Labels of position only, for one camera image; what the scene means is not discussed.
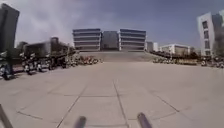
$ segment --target paved ground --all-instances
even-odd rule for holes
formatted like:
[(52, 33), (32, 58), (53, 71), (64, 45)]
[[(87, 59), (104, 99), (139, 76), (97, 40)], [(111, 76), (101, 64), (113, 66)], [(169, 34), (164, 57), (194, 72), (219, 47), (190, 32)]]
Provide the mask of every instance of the paved ground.
[(102, 63), (0, 80), (0, 103), (15, 128), (223, 128), (224, 71), (149, 62)]

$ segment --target overcast sky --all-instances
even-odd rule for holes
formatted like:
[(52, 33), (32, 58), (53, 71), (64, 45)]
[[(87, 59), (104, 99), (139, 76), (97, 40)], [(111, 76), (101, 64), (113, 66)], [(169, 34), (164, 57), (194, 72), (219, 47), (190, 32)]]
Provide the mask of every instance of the overcast sky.
[(72, 29), (147, 31), (160, 45), (199, 46), (196, 18), (224, 9), (224, 0), (0, 0), (20, 11), (16, 42), (58, 36), (72, 43)]

